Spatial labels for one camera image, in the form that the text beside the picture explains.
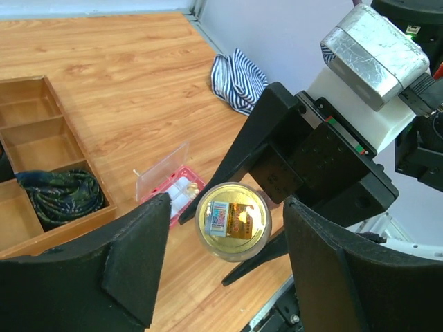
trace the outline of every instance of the label on lid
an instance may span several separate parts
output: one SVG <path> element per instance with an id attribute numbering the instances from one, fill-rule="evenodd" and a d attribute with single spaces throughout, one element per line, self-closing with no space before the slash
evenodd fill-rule
<path id="1" fill-rule="evenodd" d="M 253 205 L 211 201 L 206 208 L 205 233 L 249 240 L 255 212 Z"/>

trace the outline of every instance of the wooden table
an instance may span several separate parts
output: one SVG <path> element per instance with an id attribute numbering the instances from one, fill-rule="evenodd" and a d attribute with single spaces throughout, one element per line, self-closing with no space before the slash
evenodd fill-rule
<path id="1" fill-rule="evenodd" d="M 119 215 L 136 206 L 133 169 L 188 141 L 208 181 L 246 119 L 212 94 L 215 53 L 182 14 L 0 21 L 0 36 L 0 79 L 49 77 Z M 281 208 L 273 217 L 277 230 Z M 240 331 L 291 273 L 282 257 L 223 287 L 234 267 L 193 221 L 171 229 L 149 331 Z"/>

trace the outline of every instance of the gold jar lid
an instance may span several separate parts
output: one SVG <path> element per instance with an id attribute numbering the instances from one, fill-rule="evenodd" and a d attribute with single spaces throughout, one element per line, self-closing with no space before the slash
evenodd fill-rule
<path id="1" fill-rule="evenodd" d="M 271 213 L 251 187 L 237 182 L 216 185 L 201 198 L 195 214 L 203 245 L 226 261 L 255 256 L 271 235 Z"/>

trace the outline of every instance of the white wall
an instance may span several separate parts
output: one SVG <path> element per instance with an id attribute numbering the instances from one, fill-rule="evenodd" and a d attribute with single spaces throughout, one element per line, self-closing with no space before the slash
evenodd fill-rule
<path id="1" fill-rule="evenodd" d="M 241 48 L 270 82 L 296 93 L 323 66 L 320 40 L 351 9 L 352 0 L 208 0 L 201 23 L 224 53 Z M 396 174 L 392 145 L 376 161 L 400 191 L 391 214 L 417 242 L 443 246 L 443 193 Z"/>
<path id="2" fill-rule="evenodd" d="M 66 17 L 189 8 L 192 0 L 0 0 L 0 19 Z"/>

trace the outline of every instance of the striped cloth bag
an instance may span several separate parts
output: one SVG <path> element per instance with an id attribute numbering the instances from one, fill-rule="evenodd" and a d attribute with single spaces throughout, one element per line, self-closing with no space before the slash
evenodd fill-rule
<path id="1" fill-rule="evenodd" d="M 232 56 L 215 57 L 210 78 L 213 93 L 246 116 L 268 85 L 266 75 L 238 48 Z"/>

